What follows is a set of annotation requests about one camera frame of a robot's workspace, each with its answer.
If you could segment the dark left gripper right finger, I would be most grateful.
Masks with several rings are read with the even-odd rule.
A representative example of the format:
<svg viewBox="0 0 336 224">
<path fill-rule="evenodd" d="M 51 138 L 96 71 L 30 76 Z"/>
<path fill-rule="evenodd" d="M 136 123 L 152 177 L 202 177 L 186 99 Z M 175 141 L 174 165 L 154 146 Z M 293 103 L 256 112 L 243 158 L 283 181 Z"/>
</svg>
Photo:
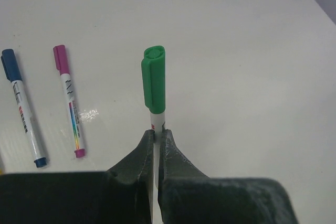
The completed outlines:
<svg viewBox="0 0 336 224">
<path fill-rule="evenodd" d="M 178 149 L 160 146 L 158 202 L 164 223 L 298 223 L 283 186 L 270 178 L 210 178 Z"/>
</svg>

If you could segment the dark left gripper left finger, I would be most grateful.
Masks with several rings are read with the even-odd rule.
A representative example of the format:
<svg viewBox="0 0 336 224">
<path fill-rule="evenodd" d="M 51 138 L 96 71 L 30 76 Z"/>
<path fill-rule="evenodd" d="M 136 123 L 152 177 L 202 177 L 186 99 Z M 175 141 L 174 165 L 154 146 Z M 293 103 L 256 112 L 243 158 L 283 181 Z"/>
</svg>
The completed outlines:
<svg viewBox="0 0 336 224">
<path fill-rule="evenodd" d="M 1 176 L 1 223 L 151 223 L 153 131 L 102 172 Z"/>
</svg>

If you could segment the green pen cap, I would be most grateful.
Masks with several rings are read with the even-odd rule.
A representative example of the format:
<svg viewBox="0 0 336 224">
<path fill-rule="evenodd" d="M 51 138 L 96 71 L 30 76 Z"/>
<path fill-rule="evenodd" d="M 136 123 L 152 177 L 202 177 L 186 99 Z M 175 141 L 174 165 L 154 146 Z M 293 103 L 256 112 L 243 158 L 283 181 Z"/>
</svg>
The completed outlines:
<svg viewBox="0 0 336 224">
<path fill-rule="evenodd" d="M 153 46 L 141 61 L 145 106 L 153 114 L 165 111 L 165 49 Z"/>
</svg>

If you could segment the green-ended white marker pen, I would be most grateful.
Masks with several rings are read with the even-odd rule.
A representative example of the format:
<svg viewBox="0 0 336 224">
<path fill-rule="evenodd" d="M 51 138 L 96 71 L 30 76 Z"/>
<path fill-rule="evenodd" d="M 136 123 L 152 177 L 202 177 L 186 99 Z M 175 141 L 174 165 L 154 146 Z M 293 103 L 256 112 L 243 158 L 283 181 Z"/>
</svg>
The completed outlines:
<svg viewBox="0 0 336 224">
<path fill-rule="evenodd" d="M 159 163 L 160 163 L 160 145 L 161 137 L 165 130 L 165 111 L 160 114 L 150 112 L 151 130 L 154 131 L 154 177 L 155 185 L 159 186 Z"/>
</svg>

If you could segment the purple pen cap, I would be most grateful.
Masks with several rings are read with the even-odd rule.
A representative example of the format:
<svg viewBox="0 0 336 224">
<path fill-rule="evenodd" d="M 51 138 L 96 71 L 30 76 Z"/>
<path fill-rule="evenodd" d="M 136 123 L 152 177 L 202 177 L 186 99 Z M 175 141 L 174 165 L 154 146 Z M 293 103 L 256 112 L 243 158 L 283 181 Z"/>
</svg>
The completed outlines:
<svg viewBox="0 0 336 224">
<path fill-rule="evenodd" d="M 58 45 L 53 48 L 56 69 L 60 75 L 70 74 L 70 68 L 65 45 Z"/>
</svg>

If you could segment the purple-ended white marker pen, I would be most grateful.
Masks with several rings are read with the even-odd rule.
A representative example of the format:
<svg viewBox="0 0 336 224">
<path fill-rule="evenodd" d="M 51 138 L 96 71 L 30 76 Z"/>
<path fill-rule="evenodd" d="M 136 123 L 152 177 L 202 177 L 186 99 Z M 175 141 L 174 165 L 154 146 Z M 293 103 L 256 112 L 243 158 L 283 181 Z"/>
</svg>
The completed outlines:
<svg viewBox="0 0 336 224">
<path fill-rule="evenodd" d="M 66 99 L 66 108 L 70 122 L 71 137 L 75 145 L 74 154 L 76 158 L 83 158 L 86 155 L 86 150 L 77 111 L 74 85 L 72 83 L 70 74 L 62 74 L 60 75 L 60 78 Z"/>
</svg>

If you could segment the blue pen cap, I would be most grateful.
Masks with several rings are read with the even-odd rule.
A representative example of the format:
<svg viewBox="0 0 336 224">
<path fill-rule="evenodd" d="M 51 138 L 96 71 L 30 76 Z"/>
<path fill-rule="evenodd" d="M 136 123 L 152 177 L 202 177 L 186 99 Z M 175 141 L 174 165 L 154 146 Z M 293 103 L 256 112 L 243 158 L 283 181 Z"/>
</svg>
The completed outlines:
<svg viewBox="0 0 336 224">
<path fill-rule="evenodd" d="M 12 49 L 5 49 L 1 55 L 2 65 L 6 74 L 6 78 L 10 81 L 22 81 L 22 76 L 17 64 L 15 53 Z"/>
</svg>

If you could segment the blue-ended white marker pen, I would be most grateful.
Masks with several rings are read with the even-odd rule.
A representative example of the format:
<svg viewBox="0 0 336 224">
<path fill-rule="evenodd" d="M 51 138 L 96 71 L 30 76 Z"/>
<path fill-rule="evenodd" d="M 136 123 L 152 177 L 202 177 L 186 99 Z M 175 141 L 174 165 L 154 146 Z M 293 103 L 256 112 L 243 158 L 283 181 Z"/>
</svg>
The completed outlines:
<svg viewBox="0 0 336 224">
<path fill-rule="evenodd" d="M 11 86 L 15 95 L 24 132 L 30 144 L 35 166 L 37 168 L 45 167 L 47 165 L 47 157 L 43 149 L 37 122 L 35 121 L 28 102 L 23 79 L 22 81 L 17 80 L 11 82 Z"/>
</svg>

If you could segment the yellow-ended white marker pen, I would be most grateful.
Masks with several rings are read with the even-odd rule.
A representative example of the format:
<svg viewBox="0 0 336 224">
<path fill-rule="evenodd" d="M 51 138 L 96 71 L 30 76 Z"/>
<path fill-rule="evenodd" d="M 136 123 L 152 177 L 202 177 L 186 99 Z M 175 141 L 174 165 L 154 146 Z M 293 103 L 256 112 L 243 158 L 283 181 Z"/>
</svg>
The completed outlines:
<svg viewBox="0 0 336 224">
<path fill-rule="evenodd" d="M 3 174 L 3 172 L 4 172 L 4 166 L 3 166 L 3 162 L 2 162 L 2 159 L 1 159 L 1 157 L 0 157 L 0 174 L 2 175 Z"/>
</svg>

